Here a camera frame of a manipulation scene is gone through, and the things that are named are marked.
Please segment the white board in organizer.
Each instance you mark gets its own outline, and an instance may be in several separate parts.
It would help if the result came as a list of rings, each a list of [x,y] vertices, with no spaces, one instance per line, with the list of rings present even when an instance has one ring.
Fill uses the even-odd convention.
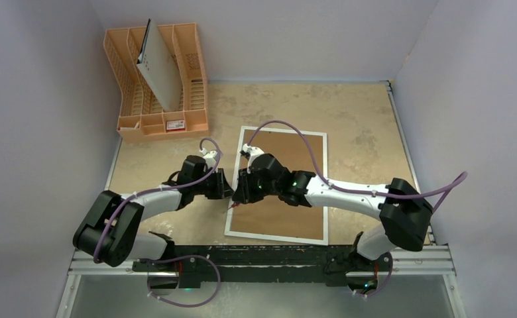
[[[180,71],[158,26],[151,19],[146,24],[137,68],[163,111],[177,111],[182,92]]]

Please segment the blue handled screwdriver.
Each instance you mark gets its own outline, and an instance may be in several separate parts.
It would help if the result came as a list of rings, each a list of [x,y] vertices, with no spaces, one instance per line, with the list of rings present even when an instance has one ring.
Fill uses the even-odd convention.
[[[234,208],[236,208],[236,207],[238,207],[238,206],[240,206],[240,203],[239,203],[239,202],[233,202],[233,203],[231,203],[231,204],[228,206],[228,208],[227,208],[226,212],[230,212],[230,211],[232,211]]]

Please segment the small red white box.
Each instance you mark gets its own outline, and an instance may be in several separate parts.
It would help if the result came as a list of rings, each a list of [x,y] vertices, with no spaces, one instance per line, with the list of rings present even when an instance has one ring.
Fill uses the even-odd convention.
[[[186,129],[185,121],[167,121],[165,125],[167,132],[169,131],[184,131]]]

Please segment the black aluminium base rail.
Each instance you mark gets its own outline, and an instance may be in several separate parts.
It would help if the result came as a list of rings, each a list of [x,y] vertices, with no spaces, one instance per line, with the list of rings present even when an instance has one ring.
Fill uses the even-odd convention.
[[[204,282],[319,283],[373,292],[389,275],[454,274],[449,249],[425,246],[420,252],[395,249],[375,261],[353,255],[351,245],[176,245],[168,251],[172,263],[126,260],[111,267],[96,264],[88,254],[74,254],[69,273],[130,275],[161,278],[179,288],[199,288]]]

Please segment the orange plastic file organizer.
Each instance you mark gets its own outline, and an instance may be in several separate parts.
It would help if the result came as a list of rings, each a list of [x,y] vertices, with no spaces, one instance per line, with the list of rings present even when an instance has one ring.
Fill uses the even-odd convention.
[[[209,136],[207,74],[196,23],[112,28],[103,47],[121,91],[117,132],[140,143]]]

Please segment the white picture frame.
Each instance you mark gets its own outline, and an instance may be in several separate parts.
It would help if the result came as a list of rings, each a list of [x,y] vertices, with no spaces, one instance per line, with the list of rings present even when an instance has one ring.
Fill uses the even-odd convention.
[[[313,150],[317,166],[327,173],[327,134],[304,131],[309,146],[292,129],[263,127],[252,138],[256,127],[241,127],[236,150],[247,142],[272,154],[291,172],[316,172],[309,149]],[[328,244],[328,208],[293,207],[276,196],[267,196],[257,203],[231,206],[227,211],[225,236],[245,239],[271,240],[296,244]]]

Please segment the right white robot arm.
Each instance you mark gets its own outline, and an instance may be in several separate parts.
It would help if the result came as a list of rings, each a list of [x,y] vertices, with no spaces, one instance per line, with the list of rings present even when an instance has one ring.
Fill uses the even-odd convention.
[[[313,172],[290,171],[271,154],[240,153],[248,162],[238,171],[235,203],[251,204],[275,196],[294,207],[335,207],[378,220],[379,225],[357,236],[349,253],[355,268],[364,270],[395,248],[423,249],[433,207],[407,181],[394,178],[390,184],[352,184],[354,193],[345,193],[337,188],[347,182],[324,183]]]

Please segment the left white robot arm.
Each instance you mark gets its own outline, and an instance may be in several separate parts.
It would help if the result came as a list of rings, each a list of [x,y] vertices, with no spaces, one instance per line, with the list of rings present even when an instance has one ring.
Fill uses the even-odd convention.
[[[223,169],[220,152],[189,155],[179,171],[156,188],[130,194],[101,192],[72,239],[73,246],[96,263],[116,267],[126,260],[149,259],[160,271],[169,270],[175,253],[172,239],[160,233],[142,235],[142,221],[161,213],[179,211],[201,195],[210,200],[230,198],[233,190]]]

